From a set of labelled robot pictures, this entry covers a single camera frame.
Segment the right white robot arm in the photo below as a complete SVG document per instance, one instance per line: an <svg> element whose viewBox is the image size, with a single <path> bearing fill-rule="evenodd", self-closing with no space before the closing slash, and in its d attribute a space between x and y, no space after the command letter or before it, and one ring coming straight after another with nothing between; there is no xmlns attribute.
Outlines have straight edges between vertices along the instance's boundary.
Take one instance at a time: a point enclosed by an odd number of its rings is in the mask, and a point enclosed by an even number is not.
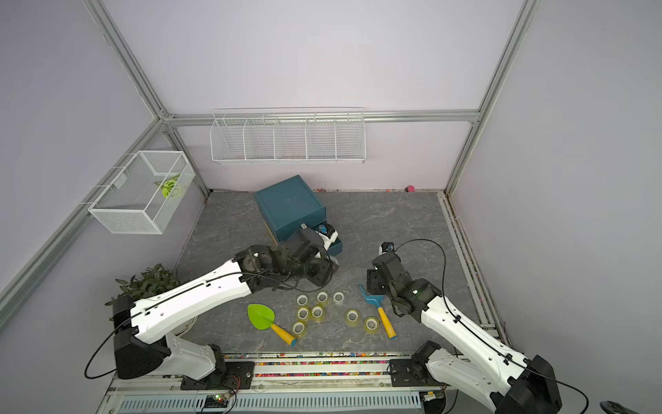
<svg viewBox="0 0 662 414"><path fill-rule="evenodd" d="M435 380L457 388L494 413L558 413L562 401L552 366L501 343L464 315L442 290L412 279L394 252L372 261L372 274L394 312L443 336L469 361L431 344L420 360Z"/></svg>

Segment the blue toy rake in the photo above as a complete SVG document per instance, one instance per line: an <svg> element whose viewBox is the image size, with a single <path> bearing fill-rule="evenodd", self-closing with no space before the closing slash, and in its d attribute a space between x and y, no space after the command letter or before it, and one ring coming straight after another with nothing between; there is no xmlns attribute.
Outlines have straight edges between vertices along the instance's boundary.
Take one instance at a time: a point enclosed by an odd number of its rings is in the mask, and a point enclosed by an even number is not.
<svg viewBox="0 0 662 414"><path fill-rule="evenodd" d="M359 288L360 288L361 294L362 294L363 298L365 299L365 301L367 303L369 303L370 305L374 305L376 307L377 312L379 314L379 317L380 317L381 322L384 326L384 330L385 330L387 336L390 339L396 338L397 333L396 333L395 329L393 328L391 320L387 316L386 311L384 310L384 307L382 306L382 301L384 300L384 296L369 293L367 291L367 289L364 288L363 285L359 285Z"/></svg>

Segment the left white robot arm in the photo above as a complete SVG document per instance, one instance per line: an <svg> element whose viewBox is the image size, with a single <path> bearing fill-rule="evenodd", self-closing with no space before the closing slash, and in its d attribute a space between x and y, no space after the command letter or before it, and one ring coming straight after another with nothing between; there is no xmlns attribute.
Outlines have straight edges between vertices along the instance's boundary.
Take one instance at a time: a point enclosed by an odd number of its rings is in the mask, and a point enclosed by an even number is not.
<svg viewBox="0 0 662 414"><path fill-rule="evenodd" d="M182 376L192 389L224 383L228 371L220 348L186 341L175 335L175 329L263 289L291 289L300 279L323 288L338 268L329 253L337 238L329 224L298 229L282 243L253 245L208 274L165 293L116 299L112 336L117 377Z"/></svg>

